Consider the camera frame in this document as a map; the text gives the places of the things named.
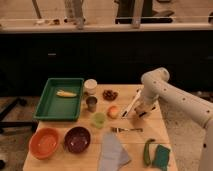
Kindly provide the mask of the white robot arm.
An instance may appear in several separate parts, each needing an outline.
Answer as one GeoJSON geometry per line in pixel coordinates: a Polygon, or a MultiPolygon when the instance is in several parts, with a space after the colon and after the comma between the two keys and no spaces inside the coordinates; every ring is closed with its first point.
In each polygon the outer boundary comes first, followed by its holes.
{"type": "Polygon", "coordinates": [[[159,97],[183,110],[194,122],[206,130],[199,171],[213,171],[213,103],[183,91],[168,83],[166,68],[157,68],[141,76],[143,84],[137,114],[148,113],[159,97]]]}

